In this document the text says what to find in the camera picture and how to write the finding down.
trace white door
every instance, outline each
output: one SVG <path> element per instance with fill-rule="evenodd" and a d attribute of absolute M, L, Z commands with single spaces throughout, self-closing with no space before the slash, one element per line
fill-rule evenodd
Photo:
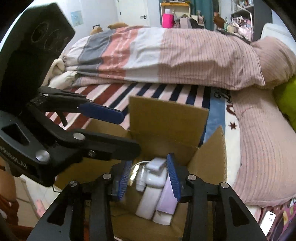
<path fill-rule="evenodd" d="M 121 22 L 129 26 L 149 26 L 146 0 L 117 0 L 117 3 Z"/>

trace pink plastic bag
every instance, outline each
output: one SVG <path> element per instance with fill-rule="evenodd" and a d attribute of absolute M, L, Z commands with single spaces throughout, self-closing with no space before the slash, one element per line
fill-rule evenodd
<path fill-rule="evenodd" d="M 175 24 L 173 14 L 163 14 L 163 28 L 172 28 Z"/>

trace silver screw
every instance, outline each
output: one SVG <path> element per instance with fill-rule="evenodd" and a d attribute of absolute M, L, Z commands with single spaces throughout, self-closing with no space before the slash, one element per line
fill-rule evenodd
<path fill-rule="evenodd" d="M 195 180 L 196 180 L 196 176 L 195 176 L 195 175 L 189 175 L 189 176 L 188 176 L 188 179 L 189 179 L 190 181 L 195 181 Z"/>
<path fill-rule="evenodd" d="M 83 134 L 81 134 L 81 133 L 74 133 L 73 134 L 73 137 L 75 138 L 75 139 L 77 139 L 77 140 L 80 140 L 80 141 L 83 141 L 84 139 L 85 139 L 85 136 L 83 135 Z"/>
<path fill-rule="evenodd" d="M 221 187 L 227 189 L 229 188 L 229 185 L 228 183 L 221 183 Z"/>
<path fill-rule="evenodd" d="M 77 184 L 78 184 L 77 181 L 71 181 L 71 182 L 69 183 L 70 187 L 76 187 Z"/>
<path fill-rule="evenodd" d="M 110 173 L 105 173 L 104 175 L 103 175 L 103 178 L 104 179 L 110 179 L 112 177 L 112 175 L 110 174 Z"/>
<path fill-rule="evenodd" d="M 94 157 L 96 156 L 96 152 L 90 150 L 90 151 L 88 152 L 88 156 L 94 158 Z"/>
<path fill-rule="evenodd" d="M 50 154 L 46 150 L 39 150 L 36 152 L 36 158 L 38 161 L 49 161 Z"/>

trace white smartphone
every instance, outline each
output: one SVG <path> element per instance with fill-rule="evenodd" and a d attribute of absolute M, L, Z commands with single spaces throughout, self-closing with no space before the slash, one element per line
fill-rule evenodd
<path fill-rule="evenodd" d="M 269 230 L 271 229 L 272 224 L 274 223 L 274 220 L 276 218 L 276 215 L 270 211 L 266 212 L 261 224 L 260 228 L 262 229 L 265 236 L 267 236 Z"/>

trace red star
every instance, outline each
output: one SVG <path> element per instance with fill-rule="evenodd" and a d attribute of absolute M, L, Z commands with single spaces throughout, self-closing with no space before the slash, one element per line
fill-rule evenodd
<path fill-rule="evenodd" d="M 230 122 L 229 127 L 231 127 L 231 129 L 235 129 L 236 130 L 237 125 L 235 124 L 235 122 L 234 123 L 231 123 Z"/>

